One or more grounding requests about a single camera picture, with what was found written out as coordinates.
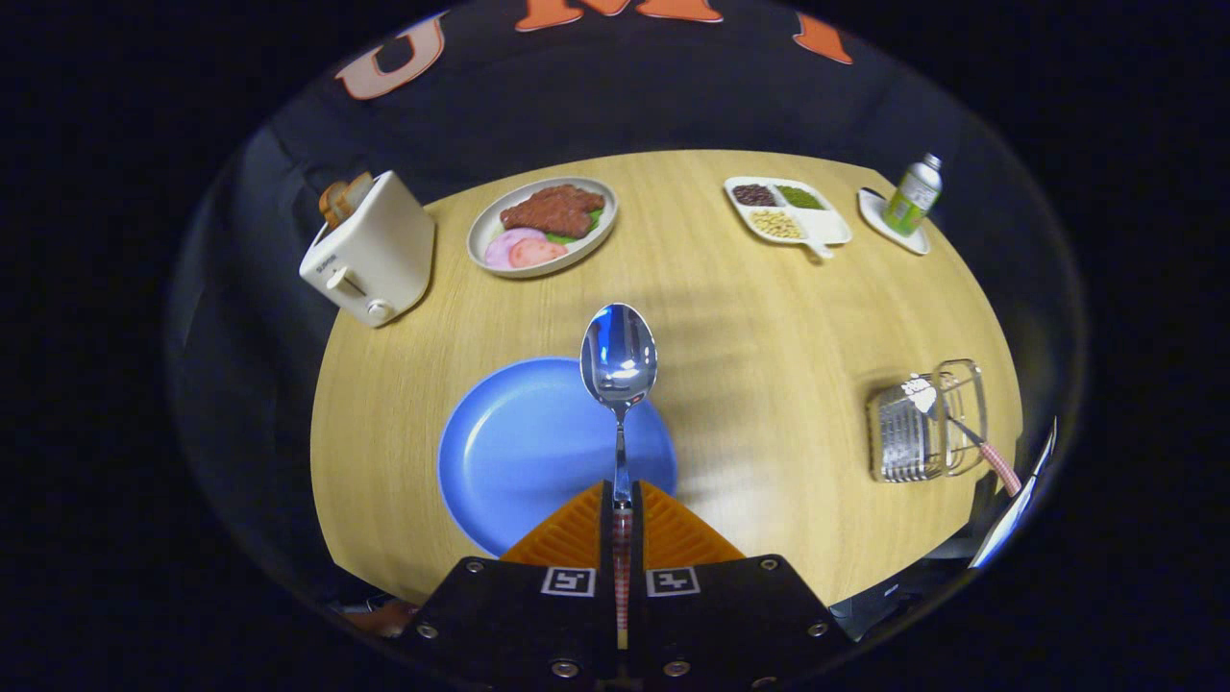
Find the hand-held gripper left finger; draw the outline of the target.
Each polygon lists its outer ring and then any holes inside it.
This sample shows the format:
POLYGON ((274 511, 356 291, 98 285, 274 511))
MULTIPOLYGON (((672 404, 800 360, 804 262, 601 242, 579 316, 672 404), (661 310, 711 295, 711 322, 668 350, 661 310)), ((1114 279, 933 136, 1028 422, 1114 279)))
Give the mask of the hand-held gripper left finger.
POLYGON ((613 490, 598 482, 504 559, 462 557, 400 651, 461 690, 593 690, 617 674, 613 490))

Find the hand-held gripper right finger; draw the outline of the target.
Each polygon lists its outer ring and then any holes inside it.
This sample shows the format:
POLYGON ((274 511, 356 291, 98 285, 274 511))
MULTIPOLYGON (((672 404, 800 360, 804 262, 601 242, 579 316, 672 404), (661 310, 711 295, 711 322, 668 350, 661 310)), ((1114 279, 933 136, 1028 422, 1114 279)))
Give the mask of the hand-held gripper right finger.
POLYGON ((800 690, 856 644, 785 556, 742 556, 632 487, 629 674, 646 690, 800 690))

